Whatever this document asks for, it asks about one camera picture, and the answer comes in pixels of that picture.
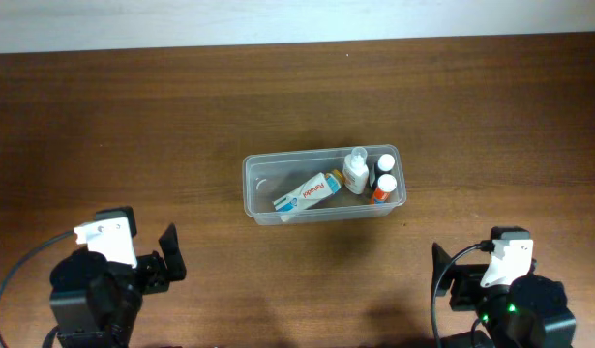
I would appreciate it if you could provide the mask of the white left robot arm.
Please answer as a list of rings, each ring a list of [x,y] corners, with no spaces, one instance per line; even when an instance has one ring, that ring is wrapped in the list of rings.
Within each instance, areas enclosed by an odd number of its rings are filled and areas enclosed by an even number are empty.
[[[160,251],[138,256],[135,268],[86,247],[62,260],[49,278],[49,304],[57,325],[42,346],[128,347],[143,297],[166,292],[187,274],[174,224],[159,245]]]

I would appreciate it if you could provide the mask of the gold lid small jar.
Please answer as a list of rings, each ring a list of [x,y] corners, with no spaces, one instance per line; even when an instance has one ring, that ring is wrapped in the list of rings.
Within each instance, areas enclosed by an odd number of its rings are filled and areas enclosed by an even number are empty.
[[[331,172],[326,173],[325,179],[333,193],[338,192],[344,185],[344,176],[337,169],[333,169]]]

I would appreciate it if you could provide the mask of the white pump bottle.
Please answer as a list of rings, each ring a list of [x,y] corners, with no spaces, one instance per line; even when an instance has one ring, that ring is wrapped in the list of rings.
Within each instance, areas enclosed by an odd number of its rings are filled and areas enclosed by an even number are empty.
[[[344,157],[342,174],[344,185],[354,194],[364,192],[369,178],[369,169],[366,164],[368,152],[364,147],[355,147]]]

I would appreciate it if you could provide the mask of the orange glue stick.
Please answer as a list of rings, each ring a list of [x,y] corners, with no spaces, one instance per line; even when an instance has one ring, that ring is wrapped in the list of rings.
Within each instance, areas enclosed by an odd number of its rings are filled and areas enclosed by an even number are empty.
[[[397,179],[391,174],[383,174],[376,181],[376,188],[373,191],[370,203],[383,204],[391,193],[397,188]]]

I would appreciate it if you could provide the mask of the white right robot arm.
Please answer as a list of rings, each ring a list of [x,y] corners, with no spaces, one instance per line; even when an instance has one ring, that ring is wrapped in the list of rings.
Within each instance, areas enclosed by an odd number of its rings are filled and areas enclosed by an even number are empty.
[[[490,286],[479,278],[486,265],[460,265],[474,251],[494,252],[501,243],[484,240],[451,256],[437,243],[432,245],[431,327],[437,347],[570,347],[576,317],[567,306],[562,283],[531,272],[511,284]],[[467,333],[441,337],[436,319],[436,299],[451,293],[454,311],[476,313]]]

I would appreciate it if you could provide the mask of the dark bottle white cap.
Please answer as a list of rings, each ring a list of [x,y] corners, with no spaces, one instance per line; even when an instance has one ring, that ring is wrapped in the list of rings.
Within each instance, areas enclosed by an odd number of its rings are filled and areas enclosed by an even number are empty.
[[[369,173],[369,187],[376,189],[378,179],[384,174],[390,174],[396,161],[390,154],[380,156],[372,165]]]

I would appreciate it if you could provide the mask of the white Panadol box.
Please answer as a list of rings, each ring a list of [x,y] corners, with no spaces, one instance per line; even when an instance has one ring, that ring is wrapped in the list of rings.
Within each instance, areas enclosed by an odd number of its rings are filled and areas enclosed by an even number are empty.
[[[336,194],[330,190],[325,174],[315,174],[298,188],[275,200],[274,209],[277,212],[296,214]]]

